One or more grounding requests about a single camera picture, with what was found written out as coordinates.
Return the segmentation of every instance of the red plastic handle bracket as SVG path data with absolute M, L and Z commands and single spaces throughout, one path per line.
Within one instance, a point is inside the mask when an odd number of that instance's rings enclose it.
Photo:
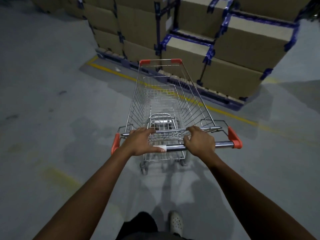
M 116 133 L 113 140 L 112 147 L 111 147 L 111 155 L 119 148 L 119 146 L 120 146 L 120 133 Z
M 182 64 L 182 60 L 181 59 L 171 59 L 171 63 Z
M 139 62 L 140 65 L 144 65 L 144 64 L 150 64 L 151 60 L 141 60 Z
M 230 141 L 233 142 L 235 149 L 241 149 L 242 148 L 242 141 L 239 139 L 238 135 L 235 133 L 235 131 L 228 126 L 228 138 Z

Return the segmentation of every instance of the shoe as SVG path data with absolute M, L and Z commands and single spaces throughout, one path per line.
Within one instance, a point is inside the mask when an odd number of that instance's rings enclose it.
M 170 211 L 169 213 L 170 220 L 170 233 L 174 235 L 179 235 L 182 237 L 183 232 L 183 222 L 182 217 L 176 211 Z

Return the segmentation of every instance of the hand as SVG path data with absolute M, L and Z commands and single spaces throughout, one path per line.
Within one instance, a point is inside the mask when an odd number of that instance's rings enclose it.
M 216 144 L 213 136 L 203 132 L 195 125 L 188 127 L 186 130 L 190 131 L 191 138 L 184 136 L 183 141 L 192 155 L 199 157 L 202 161 L 205 157 L 214 155 Z
M 127 151 L 130 156 L 140 156 L 145 153 L 166 152 L 166 150 L 160 147 L 149 144 L 148 138 L 151 133 L 156 133 L 156 130 L 153 128 L 147 129 L 145 127 L 132 130 L 120 148 Z

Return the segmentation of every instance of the right arm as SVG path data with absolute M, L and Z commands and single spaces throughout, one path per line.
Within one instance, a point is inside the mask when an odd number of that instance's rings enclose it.
M 209 168 L 251 239 L 315 239 L 293 217 L 260 193 L 214 152 L 214 137 L 192 126 L 187 149 Z

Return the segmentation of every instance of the concrete floor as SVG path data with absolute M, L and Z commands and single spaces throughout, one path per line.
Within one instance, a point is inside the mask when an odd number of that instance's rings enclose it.
M 86 21 L 15 3 L 0 7 L 0 30 L 0 238 L 31 239 L 109 157 L 134 82 L 84 65 L 96 46 Z M 297 45 L 240 112 L 207 103 L 243 141 L 243 149 L 219 150 L 220 157 L 316 238 L 319 49 L 318 23 L 303 21 Z M 186 238 L 249 238 L 198 159 L 182 169 L 154 165 L 148 176 L 138 164 L 126 165 L 92 239 L 114 239 L 139 211 L 165 230 L 173 209 Z

